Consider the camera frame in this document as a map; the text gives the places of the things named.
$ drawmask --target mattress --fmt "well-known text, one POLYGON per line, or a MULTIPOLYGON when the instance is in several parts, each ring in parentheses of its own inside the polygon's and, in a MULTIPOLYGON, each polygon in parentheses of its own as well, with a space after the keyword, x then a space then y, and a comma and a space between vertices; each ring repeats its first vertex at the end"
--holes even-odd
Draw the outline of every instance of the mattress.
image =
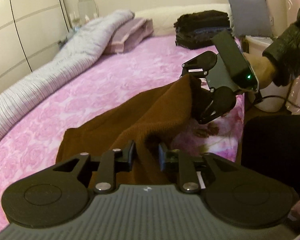
MULTIPOLYGON (((176 47, 175 36, 162 36, 144 40, 129 53, 102 56, 29 112, 0 141, 0 199, 13 182, 55 163, 66 129, 78 127, 142 91, 176 81, 181 65, 207 50, 217 52, 214 47, 176 47)), ((172 147, 191 155, 210 151, 234 161, 243 117, 243 96, 237 96, 235 108, 212 123, 199 125, 190 120, 172 147)), ((0 202, 0 231, 7 225, 0 202)))

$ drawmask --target black jacket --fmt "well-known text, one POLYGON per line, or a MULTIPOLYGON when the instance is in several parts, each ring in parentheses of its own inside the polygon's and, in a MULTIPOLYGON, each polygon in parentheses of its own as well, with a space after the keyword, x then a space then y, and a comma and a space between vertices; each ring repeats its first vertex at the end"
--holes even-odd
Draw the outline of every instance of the black jacket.
POLYGON ((277 86, 286 86, 300 75, 300 9, 297 21, 291 24, 264 52, 277 68, 277 86))

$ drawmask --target gray pillow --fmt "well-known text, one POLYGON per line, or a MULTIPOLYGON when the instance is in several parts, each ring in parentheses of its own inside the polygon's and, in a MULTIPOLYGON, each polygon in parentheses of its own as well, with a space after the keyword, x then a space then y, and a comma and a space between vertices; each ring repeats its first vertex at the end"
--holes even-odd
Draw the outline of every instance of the gray pillow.
POLYGON ((229 3, 236 37, 273 36, 266 0, 229 0, 229 3))

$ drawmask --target white wardrobe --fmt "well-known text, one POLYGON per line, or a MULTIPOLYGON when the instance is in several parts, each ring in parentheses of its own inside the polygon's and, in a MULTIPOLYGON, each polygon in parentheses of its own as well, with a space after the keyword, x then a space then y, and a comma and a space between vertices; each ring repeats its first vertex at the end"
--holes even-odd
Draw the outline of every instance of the white wardrobe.
POLYGON ((69 28, 63 0, 0 0, 0 93, 52 60, 69 28))

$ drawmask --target brown cloth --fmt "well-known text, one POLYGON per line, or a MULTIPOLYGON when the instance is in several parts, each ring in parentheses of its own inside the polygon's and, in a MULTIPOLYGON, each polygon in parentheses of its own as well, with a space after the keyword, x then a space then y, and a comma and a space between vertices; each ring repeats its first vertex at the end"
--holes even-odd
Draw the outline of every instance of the brown cloth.
POLYGON ((208 106, 210 101, 205 99, 209 96, 201 88, 201 80, 189 74, 172 84, 142 92, 79 128, 66 130, 56 162, 82 152, 101 156, 134 140, 137 156, 132 171, 118 173, 117 183, 169 184, 168 176, 160 171, 154 149, 161 141, 169 145, 188 120, 208 106))

